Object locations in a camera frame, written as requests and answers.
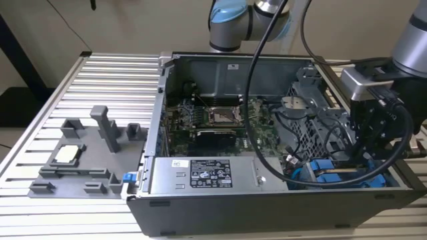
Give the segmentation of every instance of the aluminum extrusion table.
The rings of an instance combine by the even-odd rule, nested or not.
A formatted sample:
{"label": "aluminum extrusion table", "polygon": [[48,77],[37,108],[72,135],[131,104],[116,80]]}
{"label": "aluminum extrusion table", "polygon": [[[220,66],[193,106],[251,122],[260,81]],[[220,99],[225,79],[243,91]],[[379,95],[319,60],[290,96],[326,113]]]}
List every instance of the aluminum extrusion table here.
{"label": "aluminum extrusion table", "polygon": [[[27,193],[63,136],[60,126],[65,118],[80,118],[83,125],[95,126],[91,108],[107,105],[108,118],[119,126],[139,123],[141,127],[149,127],[157,91],[157,62],[157,55],[93,53],[79,58],[0,163],[0,237],[13,240],[149,239],[141,234],[124,200],[40,199],[28,198]],[[335,67],[334,71],[339,75],[342,67]],[[427,148],[424,128],[418,138]],[[407,162],[427,185],[427,158]],[[426,226],[427,197],[423,197],[403,209],[383,211],[356,229],[191,237],[203,240],[426,240]]]}

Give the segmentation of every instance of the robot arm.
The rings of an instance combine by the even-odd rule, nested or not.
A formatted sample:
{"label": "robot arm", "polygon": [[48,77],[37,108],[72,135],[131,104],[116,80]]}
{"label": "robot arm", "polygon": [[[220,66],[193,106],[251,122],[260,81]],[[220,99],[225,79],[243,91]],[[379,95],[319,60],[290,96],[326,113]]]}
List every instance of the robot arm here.
{"label": "robot arm", "polygon": [[404,134],[403,119],[384,108],[384,100],[404,105],[414,134],[427,119],[427,0],[415,9],[391,58],[346,68],[342,82],[351,98],[351,125],[358,136],[351,157],[358,161],[366,151],[384,159],[390,153],[386,146]]}
{"label": "robot arm", "polygon": [[[241,41],[259,41],[264,35],[282,0],[213,1],[209,13],[209,46],[212,52],[235,52]],[[290,4],[282,11],[268,41],[280,39],[290,28]]]}

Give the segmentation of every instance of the warning label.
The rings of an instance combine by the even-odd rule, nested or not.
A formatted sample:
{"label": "warning label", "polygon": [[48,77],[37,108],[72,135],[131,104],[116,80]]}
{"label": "warning label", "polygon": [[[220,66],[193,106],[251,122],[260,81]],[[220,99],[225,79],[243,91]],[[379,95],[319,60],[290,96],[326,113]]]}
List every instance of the warning label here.
{"label": "warning label", "polygon": [[231,188],[232,169],[229,160],[191,160],[192,188]]}

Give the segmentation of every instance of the cable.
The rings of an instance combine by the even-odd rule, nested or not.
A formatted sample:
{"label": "cable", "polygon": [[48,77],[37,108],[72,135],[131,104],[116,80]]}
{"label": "cable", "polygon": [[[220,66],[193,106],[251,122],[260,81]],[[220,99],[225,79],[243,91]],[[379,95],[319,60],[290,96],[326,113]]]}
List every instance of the cable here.
{"label": "cable", "polygon": [[211,15],[212,15],[212,9],[213,9],[215,3],[216,3],[216,0],[212,0],[211,9],[208,11],[207,28],[209,31],[211,31]]}
{"label": "cable", "polygon": [[290,116],[284,115],[282,112],[279,112],[279,114],[280,114],[280,117],[283,117],[287,120],[292,120],[292,121],[302,120],[302,119],[306,119],[308,117],[307,114],[304,116],[302,116],[302,117],[290,117]]}
{"label": "cable", "polygon": [[323,149],[324,149],[327,155],[328,155],[331,158],[334,158],[334,157],[332,157],[332,153],[330,152],[330,150],[328,150],[328,148],[327,148],[327,144],[328,144],[330,137],[331,137],[331,134],[332,134],[332,132],[334,132],[335,129],[340,129],[340,130],[342,130],[342,124],[335,124],[335,125],[332,126],[332,128],[327,131],[327,134],[326,134],[326,137],[324,137],[324,141],[323,141]]}
{"label": "cable", "polygon": [[314,52],[311,51],[307,41],[306,41],[306,34],[304,34],[304,22],[306,22],[306,15],[308,11],[308,7],[312,3],[312,0],[307,1],[307,5],[304,7],[304,10],[302,12],[302,17],[300,17],[300,25],[299,25],[299,31],[300,31],[300,40],[302,44],[304,45],[304,48],[307,50],[308,55],[312,57],[312,59],[322,65],[327,66],[342,66],[342,65],[350,65],[350,64],[359,64],[359,63],[366,63],[366,62],[375,62],[375,61],[384,61],[387,57],[372,57],[372,58],[366,58],[366,59],[358,59],[358,60],[351,60],[351,61],[343,61],[343,62],[327,62],[322,60],[320,58],[316,57]]}
{"label": "cable", "polygon": [[256,142],[256,138],[255,138],[255,134],[253,134],[253,129],[249,123],[249,88],[251,88],[251,80],[252,80],[252,75],[253,75],[253,70],[255,70],[255,65],[257,62],[257,59],[260,57],[261,51],[263,51],[263,47],[265,45],[267,39],[269,37],[269,34],[274,30],[275,27],[275,23],[278,21],[278,17],[282,13],[282,10],[287,4],[287,0],[282,0],[282,3],[279,5],[279,8],[276,10],[276,13],[274,14],[272,18],[271,18],[271,22],[269,25],[267,27],[265,33],[261,37],[261,40],[259,42],[259,45],[256,47],[255,53],[253,53],[253,57],[252,57],[252,61],[248,67],[248,73],[247,73],[247,83],[245,83],[245,89],[244,89],[244,98],[243,98],[243,103],[244,103],[244,128],[247,131],[247,136],[249,139],[249,142],[252,144],[253,147],[253,151],[256,153],[256,156],[259,158],[260,163],[263,164],[263,166],[267,168],[267,170],[272,173],[272,175],[275,175],[280,180],[288,182],[288,183],[294,183],[294,184],[300,184],[300,185],[306,185],[306,186],[311,186],[311,187],[318,187],[318,188],[324,188],[324,187],[339,187],[339,186],[346,186],[346,185],[351,185],[351,184],[356,184],[360,183],[371,178],[374,178],[378,174],[383,173],[390,166],[396,162],[396,160],[402,157],[402,153],[406,150],[407,144],[411,140],[412,137],[412,132],[414,132],[414,124],[412,124],[412,117],[410,112],[407,111],[407,109],[403,107],[403,105],[398,105],[394,108],[394,113],[398,116],[402,116],[403,119],[403,123],[404,123],[404,134],[403,134],[403,138],[402,141],[399,143],[396,143],[395,146],[395,151],[392,152],[392,154],[390,155],[388,159],[382,163],[382,165],[374,169],[372,171],[367,172],[364,175],[350,179],[350,180],[344,180],[344,181],[336,181],[336,182],[316,182],[316,181],[300,181],[300,180],[295,180],[291,179],[290,177],[287,177],[286,175],[283,175],[268,163],[268,161],[265,160],[263,153],[260,151],[257,142]]}
{"label": "cable", "polygon": [[53,4],[51,3],[49,0],[45,0],[48,2],[48,4],[52,6],[52,8],[55,9],[57,15],[60,16],[60,18],[63,19],[64,23],[67,24],[67,27],[69,28],[69,30],[73,32],[73,34],[77,36],[77,38],[81,40],[81,42],[84,43],[85,47],[88,48],[88,50],[92,52],[92,48],[89,47],[89,45],[87,44],[87,42],[83,40],[83,38],[80,37],[80,35],[76,33],[76,31],[72,29],[72,27],[69,26],[65,18],[63,17],[60,11],[56,9],[56,7],[53,6]]}
{"label": "cable", "polygon": [[12,149],[11,146],[7,146],[7,145],[4,145],[4,144],[1,144],[1,143],[0,143],[0,146],[4,147],[4,148],[7,148],[7,149]]}
{"label": "cable", "polygon": [[298,155],[298,152],[299,152],[299,149],[300,149],[300,146],[302,146],[302,138],[300,138],[300,135],[283,123],[283,121],[282,121],[282,119],[280,119],[280,117],[279,117],[279,113],[275,112],[274,115],[275,115],[275,118],[278,119],[278,122],[279,122],[279,124],[282,125],[282,127],[283,127],[286,130],[288,130],[288,131],[291,132],[291,134],[294,134],[295,137],[296,137],[298,145],[296,145],[295,150],[292,150],[292,152],[290,152],[290,153],[291,153],[291,155],[292,155],[294,157],[296,157],[296,159],[302,162],[303,159],[302,159],[300,156]]}

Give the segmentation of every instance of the green circuit board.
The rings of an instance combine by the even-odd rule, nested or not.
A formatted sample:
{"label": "green circuit board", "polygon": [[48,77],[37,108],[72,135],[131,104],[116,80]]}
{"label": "green circuit board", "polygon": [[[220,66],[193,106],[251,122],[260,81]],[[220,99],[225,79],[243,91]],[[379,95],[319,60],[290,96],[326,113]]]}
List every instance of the green circuit board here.
{"label": "green circuit board", "polygon": [[[215,108],[216,113],[219,113],[216,118],[213,118],[213,111],[208,107],[195,107],[192,109],[192,113],[196,113],[192,115],[193,125],[189,127],[183,124],[181,127],[176,125],[171,127],[168,134],[168,155],[171,157],[256,156],[243,125],[243,106]],[[179,117],[179,114],[169,114],[169,116],[173,116],[169,122],[180,122],[173,119]],[[256,98],[249,100],[248,117],[263,155],[265,157],[282,157],[287,151],[280,145],[267,106],[261,105]],[[235,134],[235,144],[220,149],[200,148],[196,145],[199,131],[231,131]]]}

